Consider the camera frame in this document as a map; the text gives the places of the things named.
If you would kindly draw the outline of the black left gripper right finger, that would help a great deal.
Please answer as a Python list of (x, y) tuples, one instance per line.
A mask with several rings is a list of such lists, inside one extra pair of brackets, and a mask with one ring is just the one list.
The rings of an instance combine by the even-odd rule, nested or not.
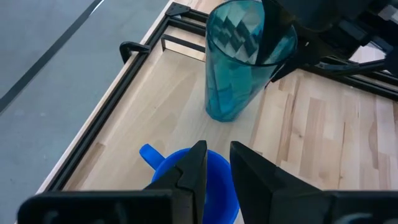
[(329, 224), (324, 193), (233, 141), (229, 159), (245, 224)]

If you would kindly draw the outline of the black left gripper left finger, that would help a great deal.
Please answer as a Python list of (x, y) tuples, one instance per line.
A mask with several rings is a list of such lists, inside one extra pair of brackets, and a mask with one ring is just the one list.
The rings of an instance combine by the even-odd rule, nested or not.
[(188, 149), (163, 157), (152, 146), (143, 147), (143, 159), (155, 170), (146, 190), (158, 190), (169, 201), (161, 217), (169, 224), (201, 224), (207, 182), (207, 143), (199, 140)]

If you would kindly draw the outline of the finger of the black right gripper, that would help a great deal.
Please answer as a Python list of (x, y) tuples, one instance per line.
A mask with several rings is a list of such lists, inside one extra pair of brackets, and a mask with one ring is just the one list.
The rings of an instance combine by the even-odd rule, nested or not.
[(283, 67), (271, 78), (271, 82), (276, 82), (284, 78), (294, 70), (304, 65), (315, 64), (315, 44), (313, 42), (299, 43), (296, 51), (284, 63)]
[(264, 24), (259, 42), (256, 65), (262, 65), (277, 49), (277, 45), (292, 28), (294, 17), (277, 1), (261, 0), (264, 11)]

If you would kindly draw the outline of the blue plastic mug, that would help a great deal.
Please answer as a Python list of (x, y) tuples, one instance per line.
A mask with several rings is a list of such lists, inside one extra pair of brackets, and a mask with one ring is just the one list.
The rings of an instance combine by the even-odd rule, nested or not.
[[(150, 144), (141, 147), (139, 154), (155, 170), (152, 182), (173, 167), (188, 148), (163, 157)], [(215, 151), (208, 151), (207, 184), (203, 224), (233, 224), (239, 212), (229, 162)]]

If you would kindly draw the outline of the teal transparent tall tumbler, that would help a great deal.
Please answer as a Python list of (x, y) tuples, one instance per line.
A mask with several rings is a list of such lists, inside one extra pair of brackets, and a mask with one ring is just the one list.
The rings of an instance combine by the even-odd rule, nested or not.
[(256, 65), (264, 24), (262, 2), (230, 0), (206, 22), (206, 112), (217, 121), (236, 119), (297, 48), (294, 27), (271, 57)]

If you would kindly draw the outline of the black metal table frame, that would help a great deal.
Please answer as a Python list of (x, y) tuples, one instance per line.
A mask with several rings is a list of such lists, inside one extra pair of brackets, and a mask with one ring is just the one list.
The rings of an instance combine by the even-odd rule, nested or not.
[(239, 141), (323, 189), (398, 190), (398, 78), (351, 77), (309, 69), (263, 88), (232, 122), (205, 111), (207, 15), (170, 1), (65, 150), (42, 190), (132, 190), (151, 168), (139, 155), (163, 155), (205, 140), (229, 156)]

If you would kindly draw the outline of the black frame clamp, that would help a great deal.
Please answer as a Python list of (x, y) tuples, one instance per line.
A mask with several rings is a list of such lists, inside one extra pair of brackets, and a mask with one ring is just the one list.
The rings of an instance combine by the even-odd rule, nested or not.
[(149, 54), (151, 50), (152, 47), (150, 45), (142, 45), (137, 42), (131, 41), (122, 42), (119, 46), (119, 53), (121, 54), (121, 58), (124, 64), (127, 63), (133, 52), (136, 52), (137, 56), (141, 56)]

